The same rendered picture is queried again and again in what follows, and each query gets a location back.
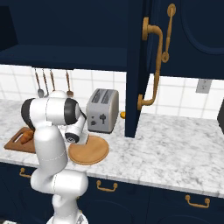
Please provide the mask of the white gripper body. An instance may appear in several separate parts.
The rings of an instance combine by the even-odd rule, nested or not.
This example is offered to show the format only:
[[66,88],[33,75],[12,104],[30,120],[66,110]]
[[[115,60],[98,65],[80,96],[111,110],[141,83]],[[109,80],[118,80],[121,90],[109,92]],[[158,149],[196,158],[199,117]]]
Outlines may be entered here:
[[88,142],[88,133],[81,133],[78,144],[83,145],[83,144],[86,144],[87,142]]

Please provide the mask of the round wooden cutting board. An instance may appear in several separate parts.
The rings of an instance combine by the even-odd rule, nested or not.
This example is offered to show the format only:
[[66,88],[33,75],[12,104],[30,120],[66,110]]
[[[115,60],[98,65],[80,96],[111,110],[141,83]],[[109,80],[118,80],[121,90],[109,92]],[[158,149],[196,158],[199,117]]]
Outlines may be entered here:
[[85,144],[71,143],[68,147],[68,156],[79,165],[99,163],[108,153],[108,142],[99,136],[89,136]]

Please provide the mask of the brown croissant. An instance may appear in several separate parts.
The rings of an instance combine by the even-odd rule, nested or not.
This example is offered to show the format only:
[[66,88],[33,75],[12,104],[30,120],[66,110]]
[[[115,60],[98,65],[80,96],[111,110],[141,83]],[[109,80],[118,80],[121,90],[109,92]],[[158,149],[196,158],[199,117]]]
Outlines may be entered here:
[[33,135],[34,131],[32,129],[25,131],[20,138],[20,143],[26,144],[27,142],[33,139]]

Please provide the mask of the rectangular brown wooden board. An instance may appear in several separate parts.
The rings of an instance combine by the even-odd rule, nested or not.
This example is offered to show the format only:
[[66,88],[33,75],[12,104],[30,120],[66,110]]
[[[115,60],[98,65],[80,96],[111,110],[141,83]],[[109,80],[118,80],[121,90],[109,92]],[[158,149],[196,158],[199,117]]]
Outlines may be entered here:
[[11,138],[11,140],[4,146],[4,148],[6,150],[11,150],[11,151],[36,153],[34,148],[34,139],[31,139],[27,143],[21,144],[21,137],[24,134],[24,132],[27,130],[29,130],[29,128],[23,127]]

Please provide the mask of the open navy cabinet door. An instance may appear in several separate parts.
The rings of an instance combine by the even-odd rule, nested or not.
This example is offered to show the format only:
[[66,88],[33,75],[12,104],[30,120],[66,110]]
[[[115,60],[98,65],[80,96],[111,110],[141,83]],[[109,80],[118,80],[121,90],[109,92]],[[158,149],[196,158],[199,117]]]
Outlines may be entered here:
[[141,85],[147,76],[147,42],[142,41],[144,17],[151,12],[151,0],[129,0],[126,74],[125,136],[135,137],[140,111],[137,109]]

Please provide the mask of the closed navy cabinet door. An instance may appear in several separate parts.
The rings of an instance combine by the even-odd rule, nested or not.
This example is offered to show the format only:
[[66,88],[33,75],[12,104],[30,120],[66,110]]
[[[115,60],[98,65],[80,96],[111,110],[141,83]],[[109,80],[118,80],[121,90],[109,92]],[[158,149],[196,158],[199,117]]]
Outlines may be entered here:
[[163,76],[224,80],[224,0],[153,0],[150,22],[163,33]]

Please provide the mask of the silver toaster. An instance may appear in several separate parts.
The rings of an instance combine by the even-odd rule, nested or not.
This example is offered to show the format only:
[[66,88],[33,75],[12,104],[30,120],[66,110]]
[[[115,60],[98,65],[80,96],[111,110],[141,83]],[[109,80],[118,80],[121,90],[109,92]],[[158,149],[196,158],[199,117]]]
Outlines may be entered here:
[[86,111],[89,131],[110,134],[119,113],[119,92],[97,88],[89,98]]

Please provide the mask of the hanging brown spoon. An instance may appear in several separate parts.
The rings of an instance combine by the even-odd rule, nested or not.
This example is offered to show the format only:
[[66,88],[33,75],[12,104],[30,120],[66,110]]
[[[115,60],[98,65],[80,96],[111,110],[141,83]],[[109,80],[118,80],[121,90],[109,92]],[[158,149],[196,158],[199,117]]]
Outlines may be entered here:
[[70,80],[69,80],[69,74],[67,70],[66,70],[66,83],[68,87],[66,94],[68,95],[68,97],[74,97],[74,92],[70,89]]

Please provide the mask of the hanging silver spoon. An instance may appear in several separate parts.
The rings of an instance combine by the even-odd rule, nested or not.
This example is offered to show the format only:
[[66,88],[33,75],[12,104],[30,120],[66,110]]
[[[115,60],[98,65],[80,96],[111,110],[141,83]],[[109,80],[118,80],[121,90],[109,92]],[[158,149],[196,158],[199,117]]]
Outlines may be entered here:
[[35,70],[36,81],[38,83],[38,97],[43,98],[44,97],[44,90],[40,87],[39,76],[38,76],[36,68],[34,68],[34,70]]

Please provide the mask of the hanging thin utensil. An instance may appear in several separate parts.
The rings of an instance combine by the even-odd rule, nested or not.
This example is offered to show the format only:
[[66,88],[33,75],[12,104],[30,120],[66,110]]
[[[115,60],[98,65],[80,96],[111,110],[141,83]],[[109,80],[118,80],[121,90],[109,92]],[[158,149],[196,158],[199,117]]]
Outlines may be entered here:
[[49,90],[48,90],[48,86],[47,86],[47,80],[46,80],[46,74],[45,74],[44,68],[42,68],[42,74],[43,74],[43,79],[44,79],[44,83],[45,83],[45,90],[46,90],[45,98],[47,98],[49,96]]

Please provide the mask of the navy drawer front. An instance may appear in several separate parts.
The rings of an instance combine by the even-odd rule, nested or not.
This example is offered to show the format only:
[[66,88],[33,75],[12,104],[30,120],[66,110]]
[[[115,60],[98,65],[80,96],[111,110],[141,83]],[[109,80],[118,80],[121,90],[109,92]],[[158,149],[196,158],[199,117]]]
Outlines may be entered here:
[[[97,189],[97,180],[101,187],[111,189],[114,183],[118,187],[115,192],[103,192]],[[77,203],[88,224],[145,224],[149,198],[147,186],[89,177],[88,189]]]
[[20,224],[46,224],[53,216],[52,195],[33,190],[31,179],[19,176],[22,167],[28,175],[35,171],[33,167],[0,163],[0,179],[12,202],[12,212],[7,211],[7,217]]
[[[187,194],[192,203],[204,204],[209,198],[210,207],[189,206]],[[224,199],[152,187],[146,224],[224,224]]]

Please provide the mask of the dark appliance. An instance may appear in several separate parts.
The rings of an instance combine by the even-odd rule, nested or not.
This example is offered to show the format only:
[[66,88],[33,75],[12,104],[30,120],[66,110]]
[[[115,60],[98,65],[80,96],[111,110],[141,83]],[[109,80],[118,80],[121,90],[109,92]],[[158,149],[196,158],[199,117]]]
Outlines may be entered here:
[[218,124],[221,128],[223,135],[224,135],[224,98],[223,98],[222,104],[220,106],[219,114],[217,116],[217,121],[218,121]]

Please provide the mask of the hanging wooden-handled utensil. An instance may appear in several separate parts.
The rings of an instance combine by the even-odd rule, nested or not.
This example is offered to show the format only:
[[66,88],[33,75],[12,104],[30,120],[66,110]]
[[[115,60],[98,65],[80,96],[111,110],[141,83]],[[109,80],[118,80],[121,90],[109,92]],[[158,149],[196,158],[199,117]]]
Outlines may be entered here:
[[51,81],[52,81],[52,91],[55,91],[55,83],[54,83],[54,77],[53,77],[53,70],[50,69],[50,76],[51,76]]

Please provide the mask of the open navy wall cabinet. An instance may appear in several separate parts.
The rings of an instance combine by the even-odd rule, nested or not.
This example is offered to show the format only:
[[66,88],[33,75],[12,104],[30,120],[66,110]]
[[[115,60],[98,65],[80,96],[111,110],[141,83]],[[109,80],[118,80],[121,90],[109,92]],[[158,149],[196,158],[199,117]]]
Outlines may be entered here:
[[128,0],[0,0],[0,64],[125,71]]

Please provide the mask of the grey wall outlet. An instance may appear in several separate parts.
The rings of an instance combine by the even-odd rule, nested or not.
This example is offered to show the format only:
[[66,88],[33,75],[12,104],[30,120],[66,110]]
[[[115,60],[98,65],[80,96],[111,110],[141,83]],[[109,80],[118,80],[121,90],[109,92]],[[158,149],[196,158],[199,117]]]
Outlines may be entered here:
[[196,92],[199,94],[208,94],[212,81],[209,79],[199,79],[196,87]]

